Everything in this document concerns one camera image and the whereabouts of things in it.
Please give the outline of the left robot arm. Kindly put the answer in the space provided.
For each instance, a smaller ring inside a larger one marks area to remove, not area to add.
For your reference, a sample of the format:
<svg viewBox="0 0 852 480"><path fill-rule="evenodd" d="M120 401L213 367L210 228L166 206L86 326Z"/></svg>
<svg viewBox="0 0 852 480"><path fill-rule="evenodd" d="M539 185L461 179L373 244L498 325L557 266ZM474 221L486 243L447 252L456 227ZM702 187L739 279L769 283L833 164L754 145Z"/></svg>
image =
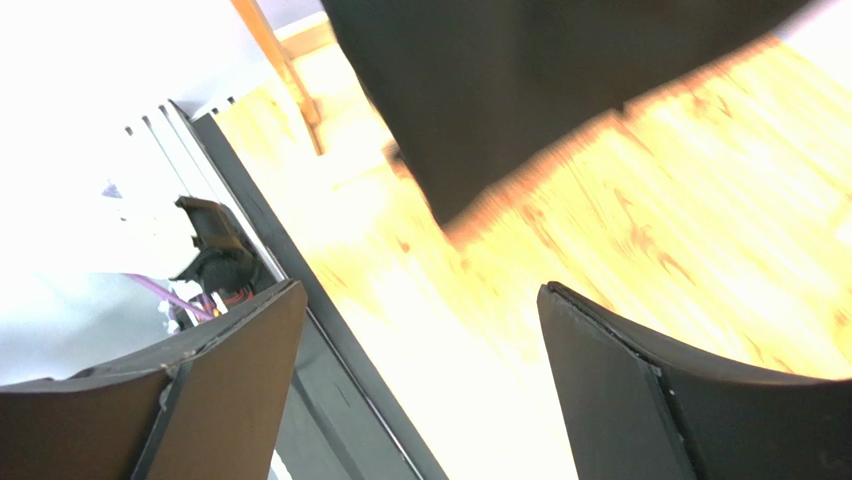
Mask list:
<svg viewBox="0 0 852 480"><path fill-rule="evenodd" d="M225 312L264 265L224 205L1 201L1 381L65 378Z"/></svg>

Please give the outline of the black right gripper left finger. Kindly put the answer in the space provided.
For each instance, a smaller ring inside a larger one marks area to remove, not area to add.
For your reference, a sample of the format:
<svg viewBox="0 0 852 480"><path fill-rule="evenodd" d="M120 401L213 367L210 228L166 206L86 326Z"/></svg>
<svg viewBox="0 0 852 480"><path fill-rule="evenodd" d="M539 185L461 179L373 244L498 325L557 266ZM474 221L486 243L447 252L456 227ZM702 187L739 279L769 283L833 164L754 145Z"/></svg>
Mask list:
<svg viewBox="0 0 852 480"><path fill-rule="evenodd" d="M63 380L1 390L5 479L264 479L306 316L296 280Z"/></svg>

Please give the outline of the plain black trousers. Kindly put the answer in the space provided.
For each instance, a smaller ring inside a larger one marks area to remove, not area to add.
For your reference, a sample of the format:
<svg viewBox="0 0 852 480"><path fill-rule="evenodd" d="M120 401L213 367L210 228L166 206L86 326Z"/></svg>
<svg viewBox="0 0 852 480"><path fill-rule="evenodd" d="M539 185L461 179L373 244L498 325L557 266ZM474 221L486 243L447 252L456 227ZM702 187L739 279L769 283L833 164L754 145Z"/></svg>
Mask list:
<svg viewBox="0 0 852 480"><path fill-rule="evenodd" d="M338 45L442 226L566 133L804 7L802 0L323 2Z"/></svg>

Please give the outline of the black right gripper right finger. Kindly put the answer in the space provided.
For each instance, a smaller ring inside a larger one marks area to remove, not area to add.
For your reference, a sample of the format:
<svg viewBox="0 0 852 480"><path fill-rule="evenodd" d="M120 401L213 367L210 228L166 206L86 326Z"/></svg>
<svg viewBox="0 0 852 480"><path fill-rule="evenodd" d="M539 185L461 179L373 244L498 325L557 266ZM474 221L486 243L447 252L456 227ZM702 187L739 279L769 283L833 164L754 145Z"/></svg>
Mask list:
<svg viewBox="0 0 852 480"><path fill-rule="evenodd" d="M847 479L851 383L731 360L556 282L537 307L582 479Z"/></svg>

